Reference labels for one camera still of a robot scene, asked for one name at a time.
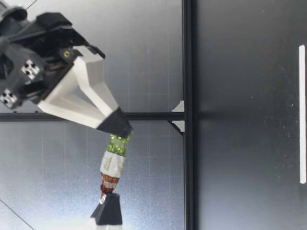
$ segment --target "black metal frame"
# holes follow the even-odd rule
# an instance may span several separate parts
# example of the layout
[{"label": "black metal frame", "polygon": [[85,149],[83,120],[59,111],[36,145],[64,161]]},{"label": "black metal frame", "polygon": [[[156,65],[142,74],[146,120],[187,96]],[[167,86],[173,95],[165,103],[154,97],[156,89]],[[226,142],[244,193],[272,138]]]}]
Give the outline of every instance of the black metal frame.
[{"label": "black metal frame", "polygon": [[[125,113],[130,121],[183,121],[184,112],[165,113]],[[44,113],[3,113],[0,114],[0,122],[12,121],[63,121],[62,118]]]},{"label": "black metal frame", "polygon": [[[130,121],[168,121],[178,132],[171,121],[184,120],[184,174],[185,174],[185,230],[194,230],[194,197],[193,197],[193,152],[195,144],[196,117],[196,91],[193,87],[192,77],[192,31],[191,31],[191,0],[182,0],[182,32],[183,32],[183,92],[185,112],[160,113],[125,113]],[[37,121],[63,121],[63,119],[44,113],[0,113],[0,122],[37,122]]]}]

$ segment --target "metal panel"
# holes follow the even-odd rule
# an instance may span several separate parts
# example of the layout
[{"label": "metal panel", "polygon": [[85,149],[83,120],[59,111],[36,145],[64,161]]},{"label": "metal panel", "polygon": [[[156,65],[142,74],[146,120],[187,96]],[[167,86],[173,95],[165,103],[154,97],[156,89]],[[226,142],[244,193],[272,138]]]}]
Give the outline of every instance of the metal panel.
[{"label": "metal panel", "polygon": [[[106,82],[123,111],[167,112],[182,100],[181,0],[38,0],[29,18],[46,9],[103,50]],[[18,111],[35,110],[27,103]],[[9,111],[0,105],[0,112]]]},{"label": "metal panel", "polygon": [[195,229],[307,228],[298,123],[306,9],[306,1],[194,1]]},{"label": "metal panel", "polygon": [[[183,137],[167,121],[132,125],[117,188],[124,227],[183,230]],[[1,128],[0,198],[36,230],[82,225],[100,197],[109,135],[68,122],[7,122]],[[13,229],[7,218],[0,222]]]}]

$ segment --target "black horizontal bar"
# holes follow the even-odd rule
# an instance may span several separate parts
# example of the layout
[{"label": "black horizontal bar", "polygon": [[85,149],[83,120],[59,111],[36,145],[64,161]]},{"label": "black horizontal bar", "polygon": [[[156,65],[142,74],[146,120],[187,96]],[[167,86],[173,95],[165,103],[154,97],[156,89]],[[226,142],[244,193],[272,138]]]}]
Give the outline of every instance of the black horizontal bar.
[{"label": "black horizontal bar", "polygon": [[[179,121],[184,120],[184,112],[165,113],[125,113],[130,121]],[[62,118],[44,113],[0,113],[0,122],[13,121],[63,121]]]}]

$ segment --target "cable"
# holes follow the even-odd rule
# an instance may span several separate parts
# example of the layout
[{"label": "cable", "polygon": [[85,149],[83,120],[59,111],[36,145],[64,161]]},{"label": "cable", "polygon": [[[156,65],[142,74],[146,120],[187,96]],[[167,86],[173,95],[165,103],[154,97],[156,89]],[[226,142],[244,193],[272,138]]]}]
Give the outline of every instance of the cable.
[{"label": "cable", "polygon": [[29,225],[24,219],[21,218],[13,209],[11,209],[3,200],[0,199],[0,202],[3,203],[12,213],[14,213],[19,219],[22,220],[30,229],[35,230],[31,225]]},{"label": "cable", "polygon": [[37,3],[38,0],[31,0],[30,5],[26,8],[26,10],[30,9],[35,3]]}]

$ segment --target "black object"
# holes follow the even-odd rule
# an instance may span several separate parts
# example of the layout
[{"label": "black object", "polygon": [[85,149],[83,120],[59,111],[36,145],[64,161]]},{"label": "black object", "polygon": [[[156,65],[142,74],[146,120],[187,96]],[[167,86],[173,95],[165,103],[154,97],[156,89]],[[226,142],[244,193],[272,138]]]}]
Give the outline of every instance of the black object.
[{"label": "black object", "polygon": [[192,73],[192,1],[182,1],[183,34],[183,92],[185,106],[184,175],[185,175],[185,230],[194,230],[194,152],[197,151],[197,119],[194,112],[197,104],[197,87]]},{"label": "black object", "polygon": [[5,81],[0,101],[10,109],[45,99],[80,55],[73,46],[92,47],[60,13],[44,13],[32,22],[26,17],[21,7],[0,12],[0,79]]},{"label": "black object", "polygon": [[131,134],[132,127],[125,114],[118,108],[101,123],[97,130],[126,138]]},{"label": "black object", "polygon": [[91,217],[95,218],[97,225],[122,225],[119,195],[109,193],[105,202],[97,206]]},{"label": "black object", "polygon": [[[185,113],[125,113],[129,121],[183,121]],[[11,121],[63,121],[62,118],[45,113],[0,113],[0,122]]]}]

